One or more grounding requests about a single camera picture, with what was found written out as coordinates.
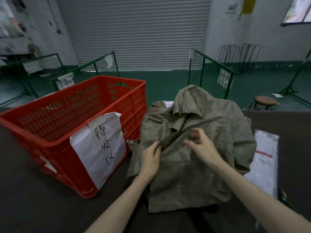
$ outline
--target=wall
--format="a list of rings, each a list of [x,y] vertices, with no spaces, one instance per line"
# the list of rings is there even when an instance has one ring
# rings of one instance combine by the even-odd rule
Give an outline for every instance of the wall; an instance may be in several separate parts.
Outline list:
[[[291,0],[257,0],[250,15],[239,16],[242,0],[212,0],[204,53],[219,59],[223,44],[263,46],[256,61],[301,61],[308,53],[311,25],[281,27]],[[239,3],[235,15],[228,5]]]
[[[26,35],[39,48],[41,55],[58,53],[64,65],[79,64],[55,0],[49,2],[61,33],[56,32],[57,26],[47,0],[22,0],[27,13],[17,12],[11,0],[6,1],[16,20],[26,27]]]

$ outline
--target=crate rim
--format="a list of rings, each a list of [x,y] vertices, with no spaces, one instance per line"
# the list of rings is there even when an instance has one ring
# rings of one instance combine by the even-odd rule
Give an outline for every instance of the crate rim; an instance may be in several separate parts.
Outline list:
[[[34,101],[31,101],[25,105],[21,105],[21,106],[18,106],[16,108],[12,108],[12,109],[9,109],[5,112],[2,112],[0,113],[0,124],[2,124],[3,126],[5,126],[6,128],[10,129],[10,130],[13,130],[14,132],[24,136],[24,137],[29,137],[31,138],[35,143],[37,144],[40,144],[44,147],[51,147],[51,146],[56,146],[58,144],[60,144],[61,142],[63,142],[64,140],[66,140],[67,138],[71,137],[72,134],[76,133],[78,130],[80,130],[82,127],[84,127],[85,125],[87,125],[90,121],[92,121],[93,119],[97,118],[98,116],[102,115],[102,111],[103,110],[107,110],[107,109],[110,109],[112,106],[115,105],[115,103],[117,103],[119,100],[122,100],[124,98],[126,98],[128,95],[130,95],[131,93],[133,93],[134,91],[137,91],[139,90],[141,87],[145,86],[146,85],[146,81],[143,81],[143,80],[138,80],[138,79],[131,79],[131,78],[120,78],[120,77],[113,77],[113,76],[107,76],[107,75],[98,75],[98,76],[95,76],[93,78],[90,78],[88,80],[91,80],[91,79],[94,79],[94,78],[98,78],[98,77],[106,77],[106,78],[118,78],[118,79],[126,79],[126,80],[133,80],[133,81],[138,81],[138,82],[142,82],[141,85],[135,87],[133,90],[131,90],[130,92],[126,93],[124,96],[122,96],[121,98],[119,98],[117,101],[113,102],[111,105],[107,106],[106,108],[102,109],[100,112],[96,113],[94,116],[90,117],[87,121],[83,122],[82,124],[80,124],[78,127],[76,127],[75,129],[71,130],[70,132],[68,132],[66,135],[64,135],[63,137],[61,137],[60,139],[56,140],[56,141],[52,141],[52,142],[49,142],[49,141],[46,141],[44,140],[43,138],[41,137],[38,137],[34,134],[32,134],[31,132],[28,132],[24,129],[22,129],[21,127],[5,120],[2,116],[5,115],[6,113],[9,113],[9,112],[12,112],[14,110],[17,110],[17,109],[21,109],[25,106],[27,106],[28,104],[31,104],[33,103],[34,101],[37,101],[37,100],[41,100],[43,99],[44,97],[47,97],[47,96],[50,96],[54,93],[59,93],[60,91],[64,91],[64,90],[68,90],[69,88],[72,89],[72,87],[76,87],[77,85],[79,84],[82,84],[84,83],[85,81],[83,82],[80,82],[80,83],[77,83],[75,85],[72,85],[68,88],[65,88],[65,89],[62,89],[60,91],[56,91],[56,92],[53,92],[51,94],[48,94],[46,96],[43,96],[41,98],[38,98]]]

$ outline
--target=left hand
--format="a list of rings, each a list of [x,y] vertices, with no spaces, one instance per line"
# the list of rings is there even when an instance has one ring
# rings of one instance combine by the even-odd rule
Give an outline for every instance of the left hand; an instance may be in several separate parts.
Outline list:
[[[146,178],[148,182],[155,177],[159,169],[161,146],[158,144],[158,141],[154,142],[142,153],[142,166],[138,176]]]

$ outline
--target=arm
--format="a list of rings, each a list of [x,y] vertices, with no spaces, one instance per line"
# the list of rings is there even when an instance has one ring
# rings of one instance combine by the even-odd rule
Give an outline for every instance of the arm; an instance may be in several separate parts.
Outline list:
[[[185,144],[193,149],[205,164],[221,176],[267,232],[303,233],[311,231],[309,221],[253,185],[230,167],[220,157],[213,142],[202,129],[192,129],[190,137],[195,142],[185,140]]]
[[[138,176],[127,190],[103,212],[85,233],[118,233],[124,228],[148,183],[154,178],[160,163],[161,146],[154,142],[142,155]]]

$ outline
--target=dark table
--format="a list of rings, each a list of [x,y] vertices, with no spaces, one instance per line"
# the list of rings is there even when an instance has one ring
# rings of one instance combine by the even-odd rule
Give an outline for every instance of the dark table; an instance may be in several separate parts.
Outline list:
[[[252,127],[280,135],[279,186],[289,202],[311,220],[311,113],[243,111]],[[42,173],[25,149],[0,127],[0,232],[84,232],[124,191],[130,162],[123,163],[92,199],[83,199]],[[142,204],[128,232],[197,232],[185,210],[148,214]],[[214,232],[264,232],[232,196],[216,213],[203,213]]]

